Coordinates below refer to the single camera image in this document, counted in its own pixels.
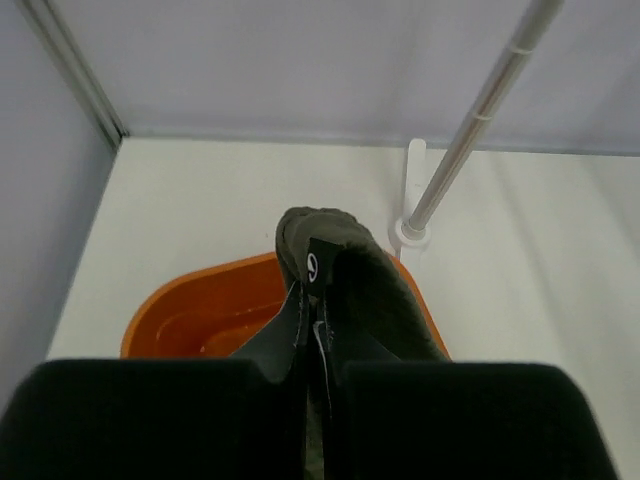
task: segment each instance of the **orange container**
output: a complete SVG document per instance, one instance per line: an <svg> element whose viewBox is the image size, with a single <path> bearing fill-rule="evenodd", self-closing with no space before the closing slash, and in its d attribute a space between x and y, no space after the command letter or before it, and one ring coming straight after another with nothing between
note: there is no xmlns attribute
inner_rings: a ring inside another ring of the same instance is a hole
<svg viewBox="0 0 640 480"><path fill-rule="evenodd" d="M416 295L434 339L446 352L413 277L391 258ZM273 318L285 296L275 253L183 275L138 309L123 337L120 356L228 356Z"/></svg>

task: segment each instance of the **white plastic foot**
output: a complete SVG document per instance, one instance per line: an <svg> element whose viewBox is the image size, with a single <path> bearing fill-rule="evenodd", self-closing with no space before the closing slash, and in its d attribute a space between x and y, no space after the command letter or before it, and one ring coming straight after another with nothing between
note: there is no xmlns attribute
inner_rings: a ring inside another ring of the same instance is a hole
<svg viewBox="0 0 640 480"><path fill-rule="evenodd" d="M427 144L414 138L407 149L407 168L404 178L402 216L389 228L389 240L396 249L396 257L416 277L420 271L420 258L431 241L431 228L424 235L407 235L402 225L413 213L433 175L434 166L427 162Z"/></svg>

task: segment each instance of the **white logo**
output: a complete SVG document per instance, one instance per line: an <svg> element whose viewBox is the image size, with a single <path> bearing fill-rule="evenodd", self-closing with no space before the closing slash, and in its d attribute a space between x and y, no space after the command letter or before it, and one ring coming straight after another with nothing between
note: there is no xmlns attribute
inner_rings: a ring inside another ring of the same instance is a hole
<svg viewBox="0 0 640 480"><path fill-rule="evenodd" d="M307 256L307 270L309 271L309 282L315 282L318 278L318 259L313 253Z"/></svg>

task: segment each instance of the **dark green cloth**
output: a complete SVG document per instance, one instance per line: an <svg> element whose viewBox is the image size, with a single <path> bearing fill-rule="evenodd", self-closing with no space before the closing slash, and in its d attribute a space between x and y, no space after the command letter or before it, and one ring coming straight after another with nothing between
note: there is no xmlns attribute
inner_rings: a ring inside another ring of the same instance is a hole
<svg viewBox="0 0 640 480"><path fill-rule="evenodd" d="M411 289L371 232L337 209L289 209L276 230L276 254L287 287L307 278L311 237L342 246L329 278L341 318L358 322L400 359L446 360Z"/></svg>

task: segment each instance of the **orange basin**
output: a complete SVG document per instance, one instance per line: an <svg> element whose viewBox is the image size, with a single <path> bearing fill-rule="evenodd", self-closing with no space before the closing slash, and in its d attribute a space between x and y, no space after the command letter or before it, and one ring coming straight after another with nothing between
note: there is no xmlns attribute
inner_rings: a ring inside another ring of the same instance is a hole
<svg viewBox="0 0 640 480"><path fill-rule="evenodd" d="M391 258L446 352L413 277ZM228 356L273 318L285 296L275 253L183 275L154 292L138 309L123 337L120 356Z"/></svg>

